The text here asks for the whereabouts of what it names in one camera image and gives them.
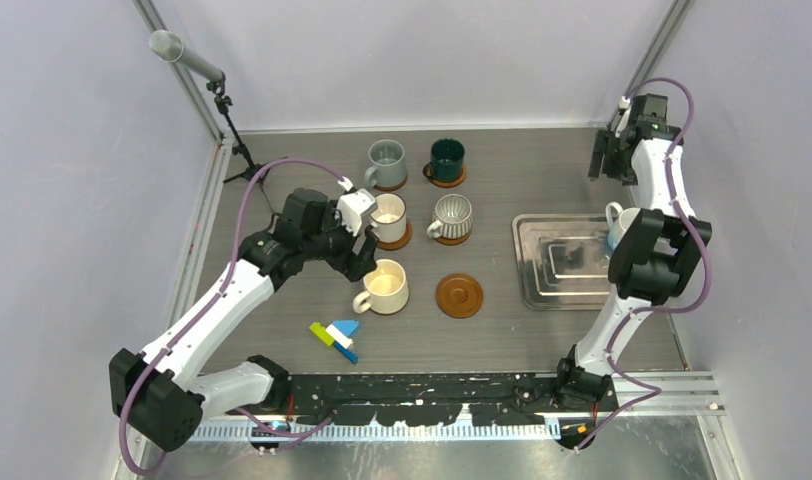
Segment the cream mug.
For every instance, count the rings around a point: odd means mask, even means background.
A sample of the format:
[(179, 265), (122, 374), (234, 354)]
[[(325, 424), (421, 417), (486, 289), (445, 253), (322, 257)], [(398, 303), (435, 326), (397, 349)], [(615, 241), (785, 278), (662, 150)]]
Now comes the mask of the cream mug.
[(410, 296), (406, 273), (401, 264), (390, 259), (376, 261), (376, 269), (361, 280), (362, 290), (352, 300), (357, 314), (372, 311), (393, 315), (401, 311)]

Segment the ribbed clear glass cup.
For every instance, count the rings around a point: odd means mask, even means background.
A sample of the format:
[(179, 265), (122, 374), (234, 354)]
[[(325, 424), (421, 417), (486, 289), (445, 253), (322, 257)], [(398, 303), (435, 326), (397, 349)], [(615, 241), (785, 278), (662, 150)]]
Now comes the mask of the ribbed clear glass cup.
[(374, 231), (382, 243), (399, 241), (407, 230), (406, 205), (404, 200), (392, 193), (376, 197), (377, 209), (371, 214)]

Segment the white mug blue outside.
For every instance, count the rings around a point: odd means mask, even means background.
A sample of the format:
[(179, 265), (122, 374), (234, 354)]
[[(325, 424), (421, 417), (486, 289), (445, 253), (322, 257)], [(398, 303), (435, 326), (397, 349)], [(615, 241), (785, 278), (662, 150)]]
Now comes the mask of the white mug blue outside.
[(606, 237), (607, 245), (615, 251), (641, 209), (638, 207), (624, 208), (618, 202), (609, 202), (605, 206), (605, 218), (608, 226)]

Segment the ribbed grey cup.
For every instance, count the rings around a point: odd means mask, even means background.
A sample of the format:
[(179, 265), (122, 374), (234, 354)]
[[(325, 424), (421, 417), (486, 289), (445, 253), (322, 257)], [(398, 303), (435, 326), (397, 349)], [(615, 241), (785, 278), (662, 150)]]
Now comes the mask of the ribbed grey cup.
[(435, 204), (426, 234), (435, 240), (458, 240), (471, 233), (473, 223), (471, 202), (463, 195), (448, 194)]

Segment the metal tray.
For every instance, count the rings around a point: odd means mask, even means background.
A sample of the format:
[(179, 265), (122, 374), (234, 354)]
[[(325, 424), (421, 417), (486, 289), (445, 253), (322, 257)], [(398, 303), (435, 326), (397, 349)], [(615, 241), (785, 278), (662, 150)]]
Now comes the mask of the metal tray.
[(511, 225), (521, 297), (536, 311), (598, 311), (610, 292), (602, 214), (520, 214)]

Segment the dark teal mug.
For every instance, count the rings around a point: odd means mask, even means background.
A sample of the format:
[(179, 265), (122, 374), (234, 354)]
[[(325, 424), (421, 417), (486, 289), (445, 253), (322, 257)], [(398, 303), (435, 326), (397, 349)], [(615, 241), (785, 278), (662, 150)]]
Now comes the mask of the dark teal mug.
[(426, 165), (431, 166), (431, 176), (434, 179), (450, 182), (455, 180), (460, 175), (462, 167), (465, 167), (465, 154), (465, 147), (458, 140), (452, 138), (439, 139), (432, 144), (430, 161)]

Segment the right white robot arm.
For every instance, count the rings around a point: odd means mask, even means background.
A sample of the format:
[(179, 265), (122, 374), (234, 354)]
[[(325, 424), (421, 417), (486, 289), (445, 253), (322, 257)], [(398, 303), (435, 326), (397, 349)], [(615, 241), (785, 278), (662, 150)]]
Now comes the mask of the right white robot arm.
[(591, 407), (612, 386), (614, 365), (641, 323), (682, 295), (712, 226), (697, 218), (684, 186), (683, 130), (667, 121), (668, 99), (624, 97), (610, 127), (598, 131), (588, 176), (630, 187), (637, 213), (614, 242), (610, 293), (595, 324), (557, 366), (552, 397), (566, 410)]

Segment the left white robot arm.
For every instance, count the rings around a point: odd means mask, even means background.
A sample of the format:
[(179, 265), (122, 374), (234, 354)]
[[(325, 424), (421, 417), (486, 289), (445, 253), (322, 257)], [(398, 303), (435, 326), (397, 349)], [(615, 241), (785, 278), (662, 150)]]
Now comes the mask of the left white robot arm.
[(201, 370), (229, 334), (304, 265), (323, 261), (356, 282), (376, 267), (372, 231), (375, 197), (352, 189), (336, 200), (298, 188), (273, 226), (240, 240), (219, 279), (159, 338), (134, 353), (122, 349), (109, 363), (113, 412), (165, 452), (200, 423), (237, 407), (280, 412), (289, 398), (287, 371), (255, 355), (217, 374)]

